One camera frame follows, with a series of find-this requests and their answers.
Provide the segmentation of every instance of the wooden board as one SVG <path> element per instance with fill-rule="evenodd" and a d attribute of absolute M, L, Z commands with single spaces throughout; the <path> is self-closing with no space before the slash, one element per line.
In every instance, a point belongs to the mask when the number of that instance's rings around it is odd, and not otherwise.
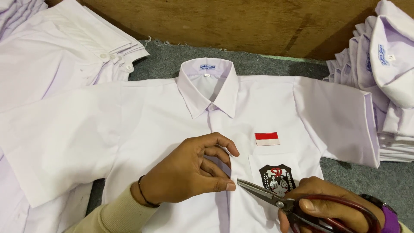
<path fill-rule="evenodd" d="M 53 5 L 59 0 L 49 0 Z M 137 39 L 228 51 L 333 59 L 377 0 L 82 0 Z M 394 0 L 414 16 L 413 0 Z"/>

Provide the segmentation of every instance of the shirt collar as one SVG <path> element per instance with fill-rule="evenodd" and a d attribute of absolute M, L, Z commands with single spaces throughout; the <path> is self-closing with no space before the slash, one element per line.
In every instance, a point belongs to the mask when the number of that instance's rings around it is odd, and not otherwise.
<path fill-rule="evenodd" d="M 204 97 L 188 76 L 220 75 L 226 78 L 214 102 Z M 197 58 L 181 64 L 177 86 L 193 119 L 199 117 L 213 103 L 229 117 L 234 118 L 238 92 L 238 78 L 233 62 L 217 58 Z"/>

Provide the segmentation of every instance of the school emblem patch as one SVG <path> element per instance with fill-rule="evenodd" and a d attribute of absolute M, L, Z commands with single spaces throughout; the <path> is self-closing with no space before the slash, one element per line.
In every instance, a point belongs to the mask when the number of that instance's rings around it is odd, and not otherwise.
<path fill-rule="evenodd" d="M 279 166 L 266 165 L 259 169 L 262 176 L 263 187 L 284 197 L 286 193 L 296 188 L 291 168 L 281 164 Z"/>

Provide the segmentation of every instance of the purple watch strap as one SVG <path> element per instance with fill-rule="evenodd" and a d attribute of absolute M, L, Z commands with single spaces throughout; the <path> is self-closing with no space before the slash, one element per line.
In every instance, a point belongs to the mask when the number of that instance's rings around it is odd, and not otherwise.
<path fill-rule="evenodd" d="M 384 228 L 381 230 L 381 233 L 400 233 L 401 228 L 397 215 L 385 206 L 381 209 L 385 216 Z"/>

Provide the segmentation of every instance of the beige sleeve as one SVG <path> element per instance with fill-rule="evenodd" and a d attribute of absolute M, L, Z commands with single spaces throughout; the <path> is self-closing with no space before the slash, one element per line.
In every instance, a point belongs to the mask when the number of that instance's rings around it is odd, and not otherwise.
<path fill-rule="evenodd" d="M 131 195 L 131 185 L 117 199 L 101 205 L 65 233 L 124 233 L 141 232 L 142 226 L 157 208 L 138 204 Z"/>
<path fill-rule="evenodd" d="M 401 233 L 413 233 L 404 224 L 402 224 L 402 222 L 400 222 L 400 227 L 401 227 Z"/>

